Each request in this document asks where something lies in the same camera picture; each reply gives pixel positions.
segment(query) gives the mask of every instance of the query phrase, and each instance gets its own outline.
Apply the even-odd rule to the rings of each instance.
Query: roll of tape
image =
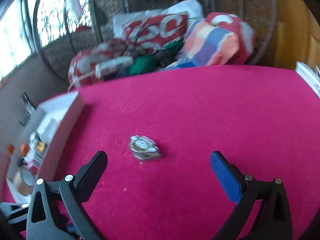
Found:
[[[29,171],[19,170],[13,179],[13,183],[15,184],[17,191],[23,196],[27,196],[32,192],[32,185],[28,185],[23,179],[26,172]]]

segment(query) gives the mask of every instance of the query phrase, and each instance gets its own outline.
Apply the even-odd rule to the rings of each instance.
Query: silver rivet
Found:
[[[43,183],[43,179],[38,179],[37,180],[37,185],[41,185]]]
[[[64,178],[65,181],[72,181],[72,179],[73,179],[73,176],[72,176],[72,175],[67,175],[67,176]]]
[[[247,181],[253,181],[253,176],[250,175],[250,174],[247,174],[244,176],[244,179],[247,180]]]
[[[276,178],[276,179],[275,179],[275,182],[276,182],[276,184],[281,184],[281,183],[282,183],[282,180],[279,179],[279,178]]]

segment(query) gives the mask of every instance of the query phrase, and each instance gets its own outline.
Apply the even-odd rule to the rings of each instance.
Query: table surface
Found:
[[[320,207],[320,101],[294,71],[198,67],[105,82],[81,94],[86,107],[56,178],[75,174],[98,150],[108,154],[84,203],[108,240],[211,239],[234,208],[210,167],[215,150],[242,173],[283,180],[294,239]],[[135,159],[128,150],[133,134],[156,141],[162,158]]]

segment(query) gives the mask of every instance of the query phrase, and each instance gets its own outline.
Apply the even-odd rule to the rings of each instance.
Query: white book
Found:
[[[311,87],[318,98],[320,98],[320,77],[315,72],[313,72],[313,70],[309,68],[308,65],[302,62],[297,62],[296,72],[309,85],[309,87]]]

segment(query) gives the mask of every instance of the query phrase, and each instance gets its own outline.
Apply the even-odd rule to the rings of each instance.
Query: blue gripper pad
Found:
[[[229,200],[238,204],[242,193],[236,178],[215,152],[211,155],[210,164]]]

